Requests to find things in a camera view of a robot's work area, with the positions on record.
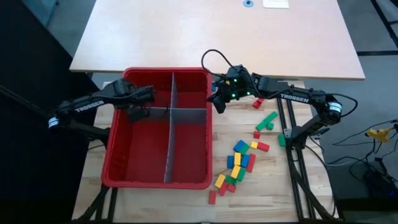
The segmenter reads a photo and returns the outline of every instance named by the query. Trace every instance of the wooden table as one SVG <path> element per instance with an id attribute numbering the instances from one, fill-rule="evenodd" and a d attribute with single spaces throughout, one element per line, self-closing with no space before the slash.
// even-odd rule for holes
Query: wooden table
<path id="1" fill-rule="evenodd" d="M 122 72 L 128 67 L 199 67 L 208 49 L 234 65 L 274 77 L 365 79 L 336 0 L 97 0 L 70 69 Z M 228 65 L 209 54 L 205 65 Z"/>
<path id="2" fill-rule="evenodd" d="M 303 82 L 289 82 L 303 87 Z M 279 117 L 273 120 L 272 131 L 262 131 L 261 141 L 269 144 L 269 152 L 250 149 L 257 156 L 254 170 L 247 173 L 234 194 L 227 192 L 217 196 L 216 205 L 208 205 L 209 190 L 226 170 L 226 157 L 233 155 L 233 146 L 239 139 L 251 142 L 253 131 L 269 113 L 277 111 L 276 100 L 265 100 L 259 110 L 251 105 L 254 97 L 242 98 L 227 104 L 223 114 L 213 107 L 213 181 L 205 190 L 172 189 L 119 189 L 114 222 L 294 222 L 297 221 L 292 184 L 287 166 L 286 151 L 279 146 L 277 135 L 282 132 Z M 293 102 L 297 125 L 312 118 L 308 105 Z M 285 114 L 287 106 L 284 101 Z M 95 124 L 106 128 L 111 125 L 113 107 L 102 106 Z M 322 156 L 319 147 L 311 141 L 307 144 Z M 331 213 L 333 199 L 328 176 L 321 162 L 309 150 L 303 151 L 312 192 Z M 104 147 L 89 151 L 75 205 L 74 218 L 79 217 L 96 197 L 101 186 Z M 303 197 L 305 214 L 307 209 Z M 109 207 L 110 191 L 104 205 L 104 217 Z"/>

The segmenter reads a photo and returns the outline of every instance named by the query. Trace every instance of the red block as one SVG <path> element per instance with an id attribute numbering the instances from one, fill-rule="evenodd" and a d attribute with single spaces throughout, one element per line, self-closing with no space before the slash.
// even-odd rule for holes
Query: red block
<path id="1" fill-rule="evenodd" d="M 257 101 L 256 101 L 256 102 L 253 103 L 253 107 L 255 107 L 255 108 L 257 108 L 257 109 L 258 109 L 260 106 L 261 106 L 261 103 L 260 103 L 260 102 L 257 102 Z"/>
<path id="2" fill-rule="evenodd" d="M 260 132 L 259 131 L 254 131 L 253 137 L 256 139 L 260 139 Z"/>
<path id="3" fill-rule="evenodd" d="M 249 157 L 249 163 L 248 166 L 246 167 L 246 171 L 252 172 L 253 171 L 253 166 L 254 166 L 254 161 L 256 160 L 256 155 L 250 154 Z"/>
<path id="4" fill-rule="evenodd" d="M 263 150 L 264 152 L 268 152 L 269 145 L 259 142 L 259 144 L 257 145 L 257 148 L 260 150 Z"/>
<path id="5" fill-rule="evenodd" d="M 235 193 L 236 186 L 233 185 L 233 184 L 228 184 L 228 186 L 227 186 L 226 189 L 229 190 L 229 191 L 232 192 L 232 193 Z"/>
<path id="6" fill-rule="evenodd" d="M 215 205 L 216 204 L 216 191 L 211 190 L 209 192 L 209 205 Z"/>
<path id="7" fill-rule="evenodd" d="M 227 187 L 228 187 L 228 183 L 224 181 L 223 185 L 221 185 L 220 189 L 218 189 L 218 194 L 221 196 L 224 196 Z"/>

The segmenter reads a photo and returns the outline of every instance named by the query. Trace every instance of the bin divider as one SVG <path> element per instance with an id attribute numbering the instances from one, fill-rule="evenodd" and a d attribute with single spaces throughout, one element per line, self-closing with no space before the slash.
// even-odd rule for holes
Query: bin divider
<path id="1" fill-rule="evenodd" d="M 170 130 L 169 130 L 169 148 L 167 149 L 166 158 L 166 169 L 164 174 L 164 182 L 170 183 L 172 181 L 172 172 L 174 164 L 174 119 L 173 119 L 173 109 L 177 107 L 177 86 L 175 84 L 174 73 L 172 74 L 172 92 L 171 92 L 171 103 L 170 103 Z"/>

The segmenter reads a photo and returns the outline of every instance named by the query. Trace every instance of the yellow block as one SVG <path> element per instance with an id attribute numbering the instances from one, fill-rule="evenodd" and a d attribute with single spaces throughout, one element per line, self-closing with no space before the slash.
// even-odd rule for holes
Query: yellow block
<path id="1" fill-rule="evenodd" d="M 253 149 L 257 149 L 257 146 L 258 146 L 258 142 L 251 142 L 251 147 Z"/>
<path id="2" fill-rule="evenodd" d="M 234 165 L 241 165 L 241 154 L 238 152 L 235 152 L 235 156 L 234 156 Z"/>
<path id="3" fill-rule="evenodd" d="M 231 177 L 232 178 L 238 178 L 238 174 L 239 174 L 239 171 L 241 170 L 241 167 L 240 166 L 234 166 L 234 169 L 232 170 L 232 173 L 231 173 Z"/>
<path id="4" fill-rule="evenodd" d="M 223 182 L 225 180 L 225 176 L 223 174 L 220 174 L 216 180 L 216 184 L 215 186 L 218 188 L 221 188 L 221 186 L 223 185 Z"/>

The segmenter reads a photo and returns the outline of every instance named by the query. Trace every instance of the red plastic bin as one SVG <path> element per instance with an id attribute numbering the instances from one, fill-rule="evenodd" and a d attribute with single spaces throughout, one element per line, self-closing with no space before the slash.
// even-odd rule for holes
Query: red plastic bin
<path id="1" fill-rule="evenodd" d="M 167 105 L 169 112 L 135 123 L 129 122 L 125 111 L 114 112 L 103 183 L 109 187 L 207 188 L 213 175 L 211 104 L 206 101 L 211 77 L 202 68 L 129 68 L 123 74 L 136 86 L 154 86 L 151 111 Z M 174 154 L 168 155 L 169 148 Z"/>

